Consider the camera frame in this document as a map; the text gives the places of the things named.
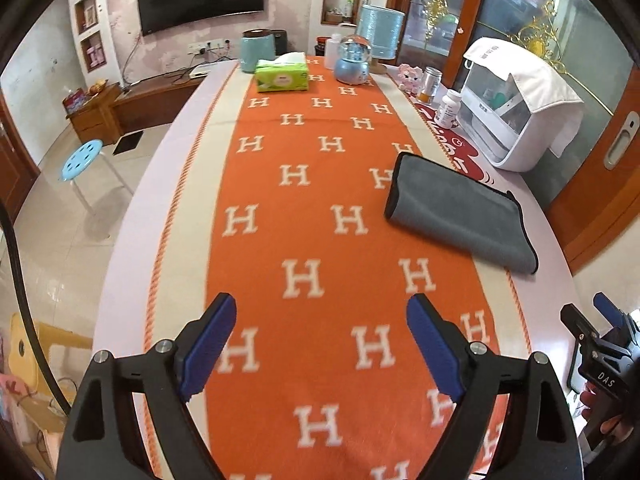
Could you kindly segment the person's hand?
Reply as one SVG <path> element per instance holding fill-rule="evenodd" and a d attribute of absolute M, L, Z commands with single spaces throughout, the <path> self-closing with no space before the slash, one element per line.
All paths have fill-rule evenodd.
<path fill-rule="evenodd" d="M 602 443 L 618 445 L 634 431 L 634 424 L 624 417 L 620 404 L 591 382 L 579 396 L 582 417 L 586 420 L 582 447 L 594 452 Z"/>

